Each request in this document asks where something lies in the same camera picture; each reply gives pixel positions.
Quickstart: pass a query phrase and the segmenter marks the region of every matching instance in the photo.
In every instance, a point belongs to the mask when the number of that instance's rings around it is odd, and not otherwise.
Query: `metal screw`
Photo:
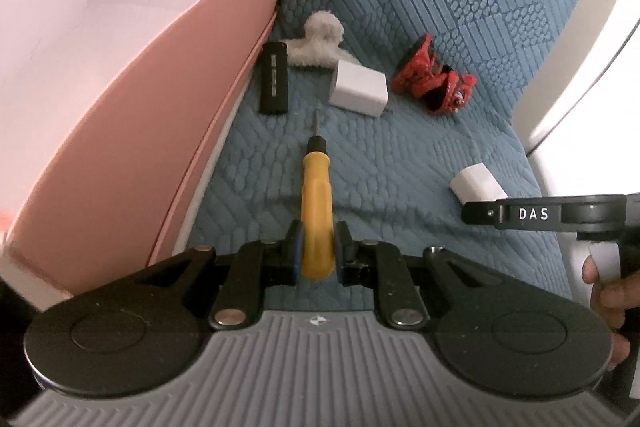
[[[424,316],[411,308],[396,310],[391,315],[391,320],[398,326],[416,326],[422,322]]]
[[[246,320],[246,314],[242,310],[226,308],[216,313],[215,319],[223,326],[239,326]]]

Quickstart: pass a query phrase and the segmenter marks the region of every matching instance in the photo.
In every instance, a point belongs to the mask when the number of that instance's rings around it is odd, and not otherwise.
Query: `screwdriver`
[[[331,161],[326,141],[320,136],[320,109],[316,110],[316,133],[306,144],[302,160],[302,222],[305,225],[305,249],[302,275],[321,281],[334,271],[334,210],[329,182]]]

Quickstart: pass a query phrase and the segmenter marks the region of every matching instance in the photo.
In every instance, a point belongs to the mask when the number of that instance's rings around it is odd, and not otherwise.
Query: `white block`
[[[329,103],[336,107],[378,117],[388,102],[386,76],[340,60],[329,91]]]
[[[462,169],[452,179],[449,187],[462,204],[469,201],[505,200],[508,197],[484,163]]]

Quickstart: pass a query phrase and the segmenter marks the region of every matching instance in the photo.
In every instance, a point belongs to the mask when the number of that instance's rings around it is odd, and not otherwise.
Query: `blue quilted fabric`
[[[327,105],[331,72],[289,68],[290,112],[257,114],[258,82],[250,86],[204,197],[190,243],[221,254],[258,238],[281,238],[300,215],[302,156],[315,109],[324,106],[322,135],[332,160],[335,219],[356,239],[382,239],[420,255],[446,245],[487,266],[560,295],[569,295],[555,236],[469,227],[450,180],[484,162],[510,197],[540,195],[510,126],[513,104],[558,37],[577,0],[282,0],[273,39],[297,38],[316,10],[345,27],[346,47],[388,78],[425,32],[454,69],[478,86],[457,115],[432,118],[410,98],[390,94],[389,111],[367,118]],[[284,309],[362,309],[361,288],[335,280],[270,291]]]

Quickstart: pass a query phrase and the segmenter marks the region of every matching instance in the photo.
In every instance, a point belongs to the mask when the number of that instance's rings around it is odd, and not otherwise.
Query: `hand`
[[[640,272],[635,272],[626,279],[615,281],[603,288],[599,280],[598,268],[591,256],[588,256],[582,265],[582,280],[587,284],[593,284],[591,309],[612,330],[613,353],[607,367],[607,370],[611,371],[619,363],[624,362],[631,351],[629,341],[617,330],[625,323],[624,310],[640,307]]]

